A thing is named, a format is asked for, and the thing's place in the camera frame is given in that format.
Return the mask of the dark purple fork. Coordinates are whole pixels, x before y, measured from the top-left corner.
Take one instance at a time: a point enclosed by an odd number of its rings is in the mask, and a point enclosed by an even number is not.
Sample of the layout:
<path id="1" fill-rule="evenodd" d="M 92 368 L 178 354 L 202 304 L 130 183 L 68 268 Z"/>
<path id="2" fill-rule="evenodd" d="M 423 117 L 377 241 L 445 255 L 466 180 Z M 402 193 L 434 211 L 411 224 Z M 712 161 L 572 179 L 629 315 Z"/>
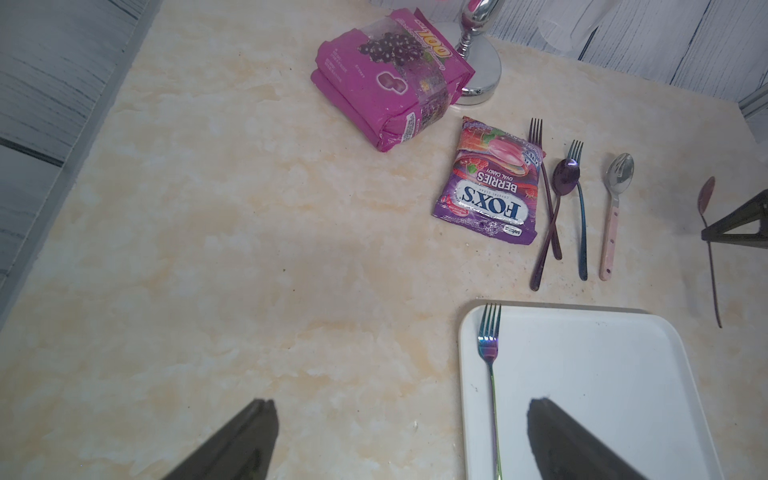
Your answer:
<path id="1" fill-rule="evenodd" d="M 542 157 L 546 156 L 546 153 L 543 150 L 542 145 L 542 134 L 543 134 L 543 120 L 539 118 L 532 118 L 529 126 L 529 133 L 528 133 L 528 141 L 534 145 L 536 145 L 541 151 L 542 151 Z M 546 164 L 544 162 L 541 162 L 540 166 L 541 170 L 541 178 L 544 181 L 544 192 L 546 195 L 546 202 L 547 202 L 547 211 L 549 220 L 553 219 L 554 209 L 552 204 L 552 196 L 551 196 L 551 188 L 549 183 L 549 177 L 546 169 Z M 557 233 L 557 230 L 553 231 L 553 236 L 551 239 L 551 247 L 552 252 L 554 255 L 554 258 L 556 260 L 562 259 L 562 250 L 561 245 L 559 241 L 559 236 Z"/>

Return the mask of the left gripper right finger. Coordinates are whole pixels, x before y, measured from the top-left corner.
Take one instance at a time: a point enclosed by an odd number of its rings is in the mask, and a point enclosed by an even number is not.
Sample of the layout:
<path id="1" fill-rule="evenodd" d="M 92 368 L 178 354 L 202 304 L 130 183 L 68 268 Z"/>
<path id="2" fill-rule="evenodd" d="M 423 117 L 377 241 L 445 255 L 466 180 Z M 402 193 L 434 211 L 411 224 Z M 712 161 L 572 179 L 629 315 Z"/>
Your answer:
<path id="1" fill-rule="evenodd" d="M 645 479 L 549 398 L 530 401 L 527 435 L 542 479 Z"/>

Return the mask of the rainbow green fork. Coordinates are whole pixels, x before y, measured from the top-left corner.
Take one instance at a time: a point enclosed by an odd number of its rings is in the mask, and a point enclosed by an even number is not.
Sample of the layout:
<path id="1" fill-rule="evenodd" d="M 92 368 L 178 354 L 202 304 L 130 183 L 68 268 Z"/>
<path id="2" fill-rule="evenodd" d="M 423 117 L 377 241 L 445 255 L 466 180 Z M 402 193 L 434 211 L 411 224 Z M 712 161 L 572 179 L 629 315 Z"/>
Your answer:
<path id="1" fill-rule="evenodd" d="M 498 356 L 499 334 L 501 326 L 502 307 L 499 304 L 489 303 L 483 308 L 481 321 L 477 335 L 478 354 L 485 362 L 490 382 L 490 406 L 491 406 L 491 437 L 493 447 L 494 478 L 502 479 L 502 460 L 500 456 L 498 438 L 498 414 L 496 404 L 496 382 L 494 374 L 494 362 Z"/>

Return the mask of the silver spoon pink handle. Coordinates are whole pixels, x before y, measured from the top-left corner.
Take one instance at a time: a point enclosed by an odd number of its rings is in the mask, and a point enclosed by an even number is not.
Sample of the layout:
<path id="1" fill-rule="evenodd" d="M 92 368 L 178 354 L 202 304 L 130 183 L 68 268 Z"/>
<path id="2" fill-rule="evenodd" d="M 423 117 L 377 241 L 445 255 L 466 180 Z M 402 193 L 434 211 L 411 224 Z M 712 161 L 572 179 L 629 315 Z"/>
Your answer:
<path id="1" fill-rule="evenodd" d="M 619 195 L 630 185 L 634 175 L 634 159 L 629 153 L 617 156 L 609 165 L 604 184 L 610 196 L 607 213 L 599 277 L 608 281 L 613 272 L 615 244 L 618 232 Z"/>

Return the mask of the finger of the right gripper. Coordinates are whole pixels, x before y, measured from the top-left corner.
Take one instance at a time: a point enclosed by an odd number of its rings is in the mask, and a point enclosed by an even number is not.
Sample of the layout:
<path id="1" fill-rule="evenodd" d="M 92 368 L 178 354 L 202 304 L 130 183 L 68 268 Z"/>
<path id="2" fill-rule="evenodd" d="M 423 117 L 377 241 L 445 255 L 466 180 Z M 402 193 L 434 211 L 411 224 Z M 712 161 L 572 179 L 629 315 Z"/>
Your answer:
<path id="1" fill-rule="evenodd" d="M 768 191 L 761 191 L 729 215 L 703 229 L 701 239 L 710 243 L 766 249 L 767 197 Z M 757 232 L 748 234 L 732 233 L 732 230 L 754 222 L 759 223 L 759 230 Z"/>

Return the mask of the white rectangular tray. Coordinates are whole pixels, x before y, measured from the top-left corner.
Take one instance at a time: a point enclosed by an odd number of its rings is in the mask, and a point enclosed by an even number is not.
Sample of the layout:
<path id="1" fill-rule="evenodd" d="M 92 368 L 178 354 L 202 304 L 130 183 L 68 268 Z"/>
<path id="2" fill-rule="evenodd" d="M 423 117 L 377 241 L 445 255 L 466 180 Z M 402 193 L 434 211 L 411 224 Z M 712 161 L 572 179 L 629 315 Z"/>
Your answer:
<path id="1" fill-rule="evenodd" d="M 477 349 L 482 312 L 470 308 L 458 333 L 470 479 L 494 478 L 490 382 Z M 494 374 L 503 478 L 539 477 L 527 411 L 543 397 L 649 479 L 722 477 L 684 344 L 662 317 L 504 305 Z"/>

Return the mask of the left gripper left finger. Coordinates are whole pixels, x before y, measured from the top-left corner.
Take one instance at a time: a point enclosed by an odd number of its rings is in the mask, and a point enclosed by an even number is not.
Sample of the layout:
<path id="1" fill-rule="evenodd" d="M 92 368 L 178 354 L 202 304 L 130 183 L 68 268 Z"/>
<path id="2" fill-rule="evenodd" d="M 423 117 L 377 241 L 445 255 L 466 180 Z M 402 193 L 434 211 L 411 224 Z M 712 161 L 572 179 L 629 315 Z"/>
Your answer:
<path id="1" fill-rule="evenodd" d="M 254 399 L 165 479 L 265 479 L 278 433 L 274 401 Z"/>

